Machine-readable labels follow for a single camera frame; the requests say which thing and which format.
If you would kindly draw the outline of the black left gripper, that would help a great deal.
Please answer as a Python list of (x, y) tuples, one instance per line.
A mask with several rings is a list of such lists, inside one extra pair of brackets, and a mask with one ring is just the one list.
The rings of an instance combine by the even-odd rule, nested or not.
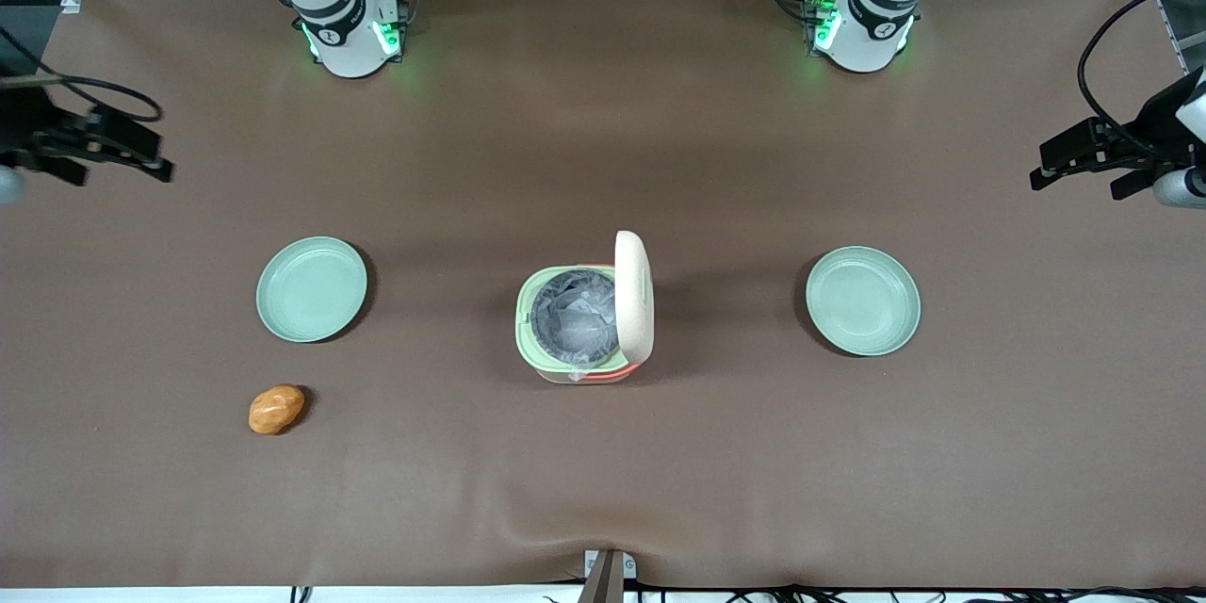
[(1111, 198), (1125, 200), (1151, 191), (1159, 175), (1204, 174), (1204, 68), (1158, 90), (1126, 125), (1137, 137), (1136, 168), (1128, 142), (1091, 117), (1040, 144), (1040, 166), (1029, 174), (1032, 191), (1081, 172), (1132, 169), (1110, 183)]

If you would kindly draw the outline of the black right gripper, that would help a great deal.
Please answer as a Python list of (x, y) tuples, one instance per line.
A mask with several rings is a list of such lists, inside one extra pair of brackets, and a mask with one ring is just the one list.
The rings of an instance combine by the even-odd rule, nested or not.
[(48, 172), (65, 183), (84, 187), (87, 166), (103, 156), (106, 162), (133, 168), (162, 183), (172, 182), (175, 165), (162, 156), (162, 137), (156, 131), (112, 106), (93, 105), (86, 112), (60, 109), (48, 95), (48, 87), (42, 80), (4, 80), (5, 172)]

